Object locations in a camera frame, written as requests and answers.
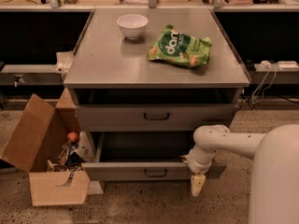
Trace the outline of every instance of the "cabinet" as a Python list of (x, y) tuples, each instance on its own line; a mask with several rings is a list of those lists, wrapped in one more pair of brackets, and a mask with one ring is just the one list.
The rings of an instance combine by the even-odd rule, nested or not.
[[(149, 19), (135, 41), (124, 38), (116, 23), (128, 13)], [(167, 24), (210, 37), (209, 63), (186, 69), (148, 61), (148, 49)], [(192, 148), (193, 130), (229, 126), (248, 85), (247, 71), (213, 12), (199, 7), (96, 9), (64, 81), (81, 130), (97, 144), (95, 162), (85, 169), (91, 180), (105, 181), (190, 178), (179, 155)]]

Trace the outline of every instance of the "drawer handle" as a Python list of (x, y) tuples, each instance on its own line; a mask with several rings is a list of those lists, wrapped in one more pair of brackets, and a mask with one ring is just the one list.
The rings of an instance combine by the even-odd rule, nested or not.
[(149, 174), (149, 172), (145, 169), (144, 170), (144, 176), (146, 177), (166, 177), (167, 176), (167, 169), (164, 169), (164, 173), (163, 174)]
[(150, 115), (148, 115), (147, 113), (143, 113), (143, 117), (144, 117), (144, 119), (146, 119), (146, 120), (167, 120), (167, 119), (169, 119), (170, 114), (169, 114), (169, 113), (166, 113), (166, 114), (164, 115), (164, 117), (160, 117), (160, 118), (151, 118)]

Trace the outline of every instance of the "bowl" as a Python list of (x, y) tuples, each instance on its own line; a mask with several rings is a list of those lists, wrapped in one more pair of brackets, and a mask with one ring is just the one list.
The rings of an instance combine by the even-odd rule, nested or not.
[(117, 24), (121, 32), (130, 40), (136, 40), (142, 36), (146, 29), (149, 20), (139, 14), (127, 14), (117, 19)]

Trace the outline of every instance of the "white robotic arm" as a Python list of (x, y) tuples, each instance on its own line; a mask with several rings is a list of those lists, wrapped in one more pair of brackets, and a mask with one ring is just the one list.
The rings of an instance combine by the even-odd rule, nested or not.
[(218, 150), (227, 150), (253, 159), (249, 224), (299, 223), (299, 125), (281, 126), (267, 134), (202, 126), (193, 138), (195, 146), (185, 157), (194, 173), (193, 196), (199, 194)]

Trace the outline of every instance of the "green chip bag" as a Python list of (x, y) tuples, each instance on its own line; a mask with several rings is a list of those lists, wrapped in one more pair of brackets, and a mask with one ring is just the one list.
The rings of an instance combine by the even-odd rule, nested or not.
[(173, 25), (166, 25), (163, 32), (147, 53), (150, 61), (163, 60), (189, 68), (206, 64), (212, 46), (210, 38), (197, 37), (176, 32)]

